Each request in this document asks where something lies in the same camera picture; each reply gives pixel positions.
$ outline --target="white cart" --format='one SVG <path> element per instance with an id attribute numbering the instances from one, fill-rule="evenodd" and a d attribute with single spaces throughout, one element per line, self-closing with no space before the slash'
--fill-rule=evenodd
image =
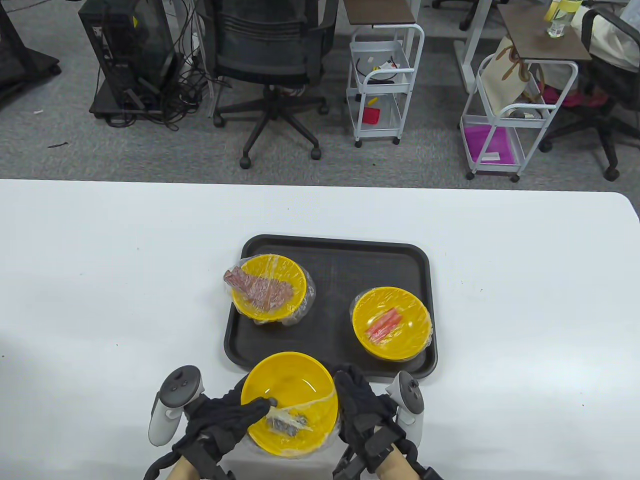
<path id="1" fill-rule="evenodd" d="M 393 142 L 396 145 L 400 143 L 424 45 L 424 31 L 418 24 L 373 25 L 373 28 L 392 30 L 394 37 L 393 40 L 385 41 L 358 41 L 356 38 L 358 34 L 362 34 L 363 27 L 358 28 L 351 37 L 351 62 L 345 102 L 349 108 L 356 148 L 362 146 L 362 138 L 394 137 Z M 413 65 L 409 65 L 399 32 L 402 36 L 409 32 L 417 32 L 420 36 Z M 373 70 L 387 61 L 395 63 L 397 68 Z M 372 81 L 388 83 L 376 84 L 371 83 Z M 402 94 L 405 98 L 401 108 Z M 371 107 L 380 110 L 378 123 L 363 124 L 364 108 L 375 97 L 378 100 Z"/>
<path id="2" fill-rule="evenodd" d="M 486 91 L 484 89 L 483 80 L 481 78 L 482 72 L 484 72 L 485 67 L 487 66 L 487 64 L 489 64 L 489 61 L 493 58 L 493 55 L 495 54 L 489 55 L 483 60 L 482 64 L 480 64 L 473 89 L 469 94 L 467 104 L 465 105 L 465 109 L 462 112 L 462 117 L 460 118 L 459 128 L 460 133 L 462 133 L 462 140 L 465 144 L 465 152 L 467 153 L 467 162 L 470 168 L 470 171 L 467 173 L 467 180 L 472 180 L 476 176 L 476 172 L 478 171 L 504 172 L 513 173 L 513 175 L 510 176 L 510 179 L 515 183 L 520 180 L 520 174 L 524 171 L 525 168 L 527 168 L 529 160 L 531 160 L 531 157 L 536 151 L 536 148 L 538 148 L 538 144 L 544 137 L 549 125 L 551 124 L 551 121 L 554 119 L 558 109 L 560 108 L 560 105 L 562 105 L 566 94 L 569 92 L 574 80 L 578 76 L 578 65 L 576 64 L 576 62 L 571 60 L 524 60 L 524 62 L 529 66 L 531 66 L 531 64 L 533 63 L 554 63 L 568 65 L 572 69 L 571 78 L 569 78 L 569 81 L 564 87 L 564 90 L 562 90 L 562 93 L 560 94 L 557 102 L 551 105 L 545 104 L 544 101 L 538 97 L 538 95 L 540 94 L 540 89 L 538 88 L 538 84 L 535 80 L 534 75 L 531 75 L 531 78 L 529 80 L 529 83 L 525 87 L 525 90 L 532 98 L 539 98 L 538 102 L 513 103 L 501 109 L 498 115 L 494 115 L 491 104 L 489 103 L 489 98 L 487 97 Z M 476 93 L 480 94 L 485 115 L 467 114 L 469 106 L 471 105 L 471 100 Z M 508 115 L 509 112 L 514 109 L 533 112 L 536 118 L 507 117 L 506 115 Z M 483 146 L 477 154 L 477 159 L 474 159 L 469 148 L 470 142 L 467 139 L 467 135 L 465 134 L 465 129 L 467 127 L 473 127 L 476 125 L 487 125 L 488 134 L 486 135 Z M 506 161 L 505 159 L 496 159 L 495 153 L 492 152 L 492 150 L 489 148 L 490 143 L 492 142 L 492 139 L 498 128 L 504 129 L 500 131 L 500 133 L 504 135 L 506 139 L 505 143 L 507 144 L 506 147 L 510 150 L 511 158 L 509 158 L 508 161 Z M 518 131 L 516 130 L 517 128 L 540 130 L 533 142 L 533 145 L 526 155 L 524 153 L 524 149 L 522 148 L 520 137 L 518 137 Z"/>

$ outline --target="black tray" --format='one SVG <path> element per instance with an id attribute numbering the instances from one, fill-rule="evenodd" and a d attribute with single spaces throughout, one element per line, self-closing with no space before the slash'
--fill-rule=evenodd
<path id="1" fill-rule="evenodd" d="M 256 325 L 231 304 L 225 352 L 232 362 L 250 369 L 273 353 L 299 351 L 330 364 L 357 364 L 370 380 L 388 382 L 400 370 L 416 378 L 433 372 L 438 350 L 429 260 L 422 250 L 402 243 L 259 235 L 244 245 L 242 258 L 262 253 L 284 255 L 303 266 L 316 284 L 316 300 L 292 326 Z M 434 321 L 431 345 L 408 362 L 374 358 L 353 333 L 351 301 L 364 290 L 382 286 L 416 295 Z"/>

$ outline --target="chair base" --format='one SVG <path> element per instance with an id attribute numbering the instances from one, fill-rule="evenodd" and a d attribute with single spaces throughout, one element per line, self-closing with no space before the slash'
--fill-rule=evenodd
<path id="1" fill-rule="evenodd" d="M 260 136 L 260 133 L 264 130 L 269 120 L 278 120 L 282 118 L 296 129 L 304 138 L 309 140 L 313 145 L 311 149 L 311 158 L 313 160 L 320 160 L 322 157 L 322 151 L 320 150 L 320 143 L 318 139 L 302 124 L 300 121 L 290 113 L 290 109 L 299 108 L 311 105 L 318 105 L 318 113 L 320 115 L 326 115 L 329 113 L 329 106 L 326 98 L 324 97 L 289 97 L 282 95 L 277 89 L 271 90 L 268 86 L 264 87 L 263 98 L 258 100 L 251 100 L 250 102 L 242 102 L 235 105 L 228 105 L 224 107 L 218 107 L 218 101 L 220 99 L 220 93 L 216 98 L 216 106 L 213 111 L 213 124 L 217 128 L 222 128 L 226 124 L 226 119 L 222 117 L 222 114 L 227 113 L 245 113 L 251 111 L 261 111 L 262 116 L 255 124 L 253 131 L 249 135 L 246 143 L 243 147 L 243 156 L 239 160 L 240 167 L 243 169 L 251 168 L 251 158 L 249 157 L 249 151 L 253 147 L 253 144 Z"/>
<path id="2" fill-rule="evenodd" d="M 440 5 L 442 4 L 442 2 L 448 2 L 448 1 L 451 1 L 451 0 L 432 0 L 431 7 L 440 8 Z M 479 0 L 458 0 L 458 1 L 464 1 L 467 3 L 473 4 L 469 9 L 469 11 L 467 12 L 467 16 L 465 17 L 465 19 L 462 20 L 460 22 L 460 25 L 458 26 L 458 28 L 460 28 L 462 31 L 467 31 L 469 30 L 469 27 L 471 26 L 471 22 L 474 21 L 474 17 L 476 16 L 476 10 L 478 8 Z M 498 1 L 499 3 L 502 3 L 502 4 L 509 2 L 509 0 L 493 0 L 493 3 L 495 4 Z"/>
<path id="3" fill-rule="evenodd" d="M 616 131 L 623 135 L 640 140 L 639 129 L 626 124 L 619 118 L 611 116 L 611 111 L 615 105 L 615 101 L 610 100 L 599 109 L 582 106 L 567 108 L 568 111 L 581 116 L 582 120 L 548 133 L 542 139 L 538 148 L 541 152 L 549 152 L 553 148 L 551 140 L 579 132 L 581 130 L 593 128 L 598 132 L 600 143 L 602 144 L 602 148 L 604 149 L 604 153 L 609 162 L 609 167 L 604 171 L 604 178 L 609 182 L 615 181 L 620 176 L 620 172 L 617 170 L 618 156 L 616 155 L 616 145 L 613 140 L 613 132 Z"/>

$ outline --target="black glove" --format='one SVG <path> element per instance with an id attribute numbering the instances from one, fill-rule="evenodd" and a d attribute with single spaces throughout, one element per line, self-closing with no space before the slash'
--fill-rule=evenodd
<path id="1" fill-rule="evenodd" d="M 355 365 L 334 367 L 332 373 L 340 402 L 340 438 L 373 473 L 391 453 L 392 444 L 406 436 L 393 420 L 396 402 L 386 394 L 376 396 Z"/>
<path id="2" fill-rule="evenodd" d="M 204 395 L 185 407 L 189 423 L 172 451 L 156 460 L 144 480 L 154 480 L 160 470 L 172 466 L 184 456 L 198 470 L 201 478 L 212 478 L 216 464 L 242 440 L 246 430 L 263 418 L 271 408 L 267 399 L 258 398 L 240 405 L 244 377 L 228 394 L 219 399 Z"/>

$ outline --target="red box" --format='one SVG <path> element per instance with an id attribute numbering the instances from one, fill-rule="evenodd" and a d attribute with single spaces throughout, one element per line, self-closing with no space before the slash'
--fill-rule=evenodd
<path id="1" fill-rule="evenodd" d="M 364 107 L 364 112 L 362 113 L 363 124 L 377 125 L 378 120 L 380 120 L 380 109 Z"/>

